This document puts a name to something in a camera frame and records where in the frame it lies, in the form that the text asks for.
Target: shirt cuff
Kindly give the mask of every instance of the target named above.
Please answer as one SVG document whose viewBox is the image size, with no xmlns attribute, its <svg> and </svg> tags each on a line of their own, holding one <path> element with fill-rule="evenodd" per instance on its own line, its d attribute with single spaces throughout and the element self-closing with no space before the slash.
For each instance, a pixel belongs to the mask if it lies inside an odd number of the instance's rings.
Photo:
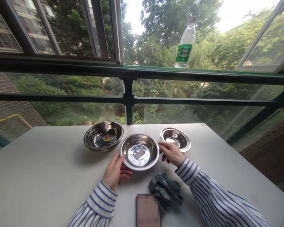
<svg viewBox="0 0 284 227">
<path fill-rule="evenodd" d="M 201 168 L 196 163 L 189 158 L 185 158 L 180 167 L 175 170 L 175 173 L 185 184 L 190 184 L 197 177 L 200 170 Z"/>
<path fill-rule="evenodd" d="M 117 196 L 101 181 L 86 202 L 99 215 L 111 218 L 113 217 Z"/>
</svg>

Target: sky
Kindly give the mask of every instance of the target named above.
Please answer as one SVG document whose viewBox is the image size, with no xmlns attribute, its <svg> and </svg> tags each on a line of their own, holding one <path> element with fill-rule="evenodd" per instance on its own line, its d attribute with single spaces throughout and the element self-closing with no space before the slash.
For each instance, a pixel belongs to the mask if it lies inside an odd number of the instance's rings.
<svg viewBox="0 0 284 227">
<path fill-rule="evenodd" d="M 140 13 L 143 7 L 141 6 L 142 0 L 124 0 L 127 6 L 127 13 L 125 21 L 131 22 L 133 33 L 141 35 L 144 27 L 141 25 Z M 279 0 L 224 0 L 218 15 L 221 21 L 216 24 L 217 29 L 224 33 L 233 27 L 242 24 L 248 18 L 242 18 L 251 10 L 252 13 L 261 11 L 265 7 L 267 9 L 275 6 Z"/>
</svg>

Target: yellow railing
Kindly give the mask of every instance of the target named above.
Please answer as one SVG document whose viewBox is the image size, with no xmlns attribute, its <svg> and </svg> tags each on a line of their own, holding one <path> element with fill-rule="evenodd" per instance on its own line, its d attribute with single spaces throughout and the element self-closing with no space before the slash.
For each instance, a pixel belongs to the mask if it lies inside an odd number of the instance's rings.
<svg viewBox="0 0 284 227">
<path fill-rule="evenodd" d="M 20 118 L 20 120 L 22 120 L 28 127 L 32 128 L 32 126 L 29 123 L 27 123 L 27 121 L 24 120 L 23 117 L 21 117 L 19 114 L 10 115 L 7 118 L 12 118 L 12 117 L 15 117 L 15 116 L 18 116 Z M 5 121 L 5 120 L 7 120 L 7 119 L 6 118 L 2 118 L 2 119 L 0 119 L 0 122 Z"/>
</svg>

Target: dark green cloth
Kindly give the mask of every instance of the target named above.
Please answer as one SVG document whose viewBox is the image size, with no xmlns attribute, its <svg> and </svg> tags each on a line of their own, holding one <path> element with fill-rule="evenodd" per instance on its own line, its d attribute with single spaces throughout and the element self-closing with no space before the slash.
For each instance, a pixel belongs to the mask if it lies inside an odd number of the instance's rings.
<svg viewBox="0 0 284 227">
<path fill-rule="evenodd" d="M 183 197 L 180 193 L 180 184 L 168 178 L 166 173 L 156 175 L 149 183 L 149 190 L 155 194 L 161 209 L 167 211 L 172 205 L 181 207 Z"/>
</svg>

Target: green bottle label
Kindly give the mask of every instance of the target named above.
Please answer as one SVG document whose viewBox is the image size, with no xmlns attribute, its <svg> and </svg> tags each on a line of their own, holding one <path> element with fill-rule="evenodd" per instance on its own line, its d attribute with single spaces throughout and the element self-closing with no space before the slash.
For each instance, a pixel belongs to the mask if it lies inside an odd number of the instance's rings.
<svg viewBox="0 0 284 227">
<path fill-rule="evenodd" d="M 176 62 L 177 61 L 188 61 L 189 53 L 190 53 L 191 49 L 192 49 L 191 44 L 180 45 L 179 49 L 178 49 Z"/>
</svg>

